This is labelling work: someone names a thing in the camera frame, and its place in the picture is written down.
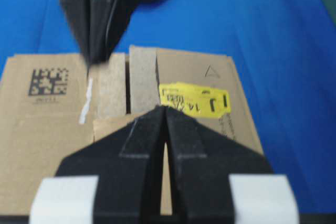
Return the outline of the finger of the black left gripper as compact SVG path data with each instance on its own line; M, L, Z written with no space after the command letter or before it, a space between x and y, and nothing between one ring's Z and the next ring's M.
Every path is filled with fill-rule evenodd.
M140 0L60 0L87 64L110 57Z

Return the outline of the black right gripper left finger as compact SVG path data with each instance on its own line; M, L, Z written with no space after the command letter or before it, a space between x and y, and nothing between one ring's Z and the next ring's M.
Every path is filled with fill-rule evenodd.
M62 159L44 178L30 223L141 223L160 210L165 107Z

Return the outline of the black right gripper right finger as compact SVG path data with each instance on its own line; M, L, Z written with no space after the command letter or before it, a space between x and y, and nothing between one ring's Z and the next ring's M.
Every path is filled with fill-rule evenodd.
M165 108L171 177L186 223L299 223L295 195L268 160Z

